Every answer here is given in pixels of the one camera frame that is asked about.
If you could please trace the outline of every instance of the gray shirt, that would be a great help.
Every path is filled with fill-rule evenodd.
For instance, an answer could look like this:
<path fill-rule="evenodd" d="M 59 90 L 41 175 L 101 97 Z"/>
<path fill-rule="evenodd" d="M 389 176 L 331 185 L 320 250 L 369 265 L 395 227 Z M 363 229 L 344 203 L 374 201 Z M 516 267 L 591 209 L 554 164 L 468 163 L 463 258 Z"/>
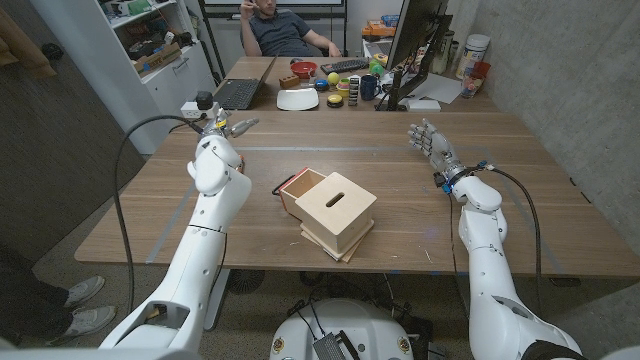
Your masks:
<path fill-rule="evenodd" d="M 276 11 L 271 19 L 257 16 L 249 20 L 262 56 L 313 56 L 302 37 L 311 30 L 304 20 L 291 11 Z"/>

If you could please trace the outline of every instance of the yellow ball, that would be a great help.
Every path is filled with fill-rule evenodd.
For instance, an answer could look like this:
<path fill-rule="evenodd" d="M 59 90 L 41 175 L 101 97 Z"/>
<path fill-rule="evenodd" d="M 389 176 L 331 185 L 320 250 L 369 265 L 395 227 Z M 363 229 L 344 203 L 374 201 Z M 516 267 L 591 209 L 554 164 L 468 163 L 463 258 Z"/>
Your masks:
<path fill-rule="evenodd" d="M 329 81 L 330 85 L 335 85 L 338 83 L 338 81 L 340 81 L 340 75 L 338 75 L 338 73 L 331 73 L 327 77 L 327 80 Z"/>

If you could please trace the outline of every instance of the jeans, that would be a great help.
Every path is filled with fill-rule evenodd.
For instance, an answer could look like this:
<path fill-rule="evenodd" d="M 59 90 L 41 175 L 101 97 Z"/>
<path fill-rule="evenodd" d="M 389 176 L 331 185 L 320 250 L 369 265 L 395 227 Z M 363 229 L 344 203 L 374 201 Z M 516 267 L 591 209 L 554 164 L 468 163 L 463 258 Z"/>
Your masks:
<path fill-rule="evenodd" d="M 28 261 L 0 245 L 0 334 L 52 339 L 64 334 L 73 314 L 64 307 L 69 292 L 36 278 Z"/>

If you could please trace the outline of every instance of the shelf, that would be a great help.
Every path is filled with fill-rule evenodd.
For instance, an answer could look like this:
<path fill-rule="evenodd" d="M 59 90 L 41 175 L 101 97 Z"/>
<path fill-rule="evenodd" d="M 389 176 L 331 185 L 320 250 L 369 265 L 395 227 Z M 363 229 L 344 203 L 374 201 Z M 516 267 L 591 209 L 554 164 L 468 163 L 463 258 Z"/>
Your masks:
<path fill-rule="evenodd" d="M 194 47 L 193 45 L 192 45 L 192 46 L 185 46 L 185 47 L 183 47 L 182 49 L 180 49 L 180 50 L 182 51 L 182 55 L 180 55 L 180 57 L 179 57 L 178 59 L 182 58 L 182 57 L 183 57 L 183 56 L 185 56 L 185 55 L 188 55 L 187 53 L 188 53 L 188 52 L 189 52 L 189 50 L 191 50 L 193 47 Z M 152 72 L 151 74 L 147 74 L 147 75 L 145 75 L 143 78 L 140 78 L 140 81 L 142 81 L 142 83 L 143 83 L 143 84 L 146 84 L 146 83 L 148 83 L 148 82 L 149 82 L 149 80 L 151 80 L 151 79 L 153 79 L 154 77 L 156 77 L 156 75 L 158 75 L 162 70 L 167 69 L 167 68 L 169 68 L 170 66 L 171 66 L 171 64 L 167 64 L 167 65 L 165 65 L 165 66 L 163 66 L 163 67 L 161 67 L 161 68 L 157 69 L 156 71 Z"/>
<path fill-rule="evenodd" d="M 143 12 L 143 13 L 140 13 L 140 14 L 134 15 L 134 16 L 124 16 L 124 17 L 119 17 L 119 18 L 115 18 L 115 19 L 110 19 L 109 22 L 110 22 L 111 28 L 112 29 L 117 29 L 122 25 L 129 24 L 129 23 L 131 23 L 133 21 L 136 21 L 136 20 L 138 20 L 138 19 L 140 19 L 142 17 L 145 17 L 145 16 L 147 16 L 147 15 L 149 15 L 151 13 L 154 13 L 154 12 L 158 11 L 159 9 L 162 9 L 163 7 L 165 7 L 165 6 L 169 5 L 169 4 L 175 4 L 176 0 L 168 0 L 168 1 L 165 1 L 165 2 L 160 3 L 160 4 L 157 4 L 155 1 L 149 1 L 149 3 L 151 3 L 151 10 L 150 11 Z"/>

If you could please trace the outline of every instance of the table leg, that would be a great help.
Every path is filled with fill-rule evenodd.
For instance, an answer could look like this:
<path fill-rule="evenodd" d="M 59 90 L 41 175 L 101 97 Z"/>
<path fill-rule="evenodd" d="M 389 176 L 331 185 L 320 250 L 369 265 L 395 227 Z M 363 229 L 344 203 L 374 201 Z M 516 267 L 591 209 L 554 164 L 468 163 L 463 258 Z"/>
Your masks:
<path fill-rule="evenodd" d="M 207 307 L 207 315 L 204 317 L 204 330 L 211 331 L 215 329 L 218 322 L 218 315 L 222 308 L 222 301 L 224 299 L 224 293 L 227 288 L 227 281 L 229 280 L 230 269 L 220 269 L 220 274 L 216 283 L 213 284 L 211 289 L 211 295 L 209 295 L 209 305 Z"/>

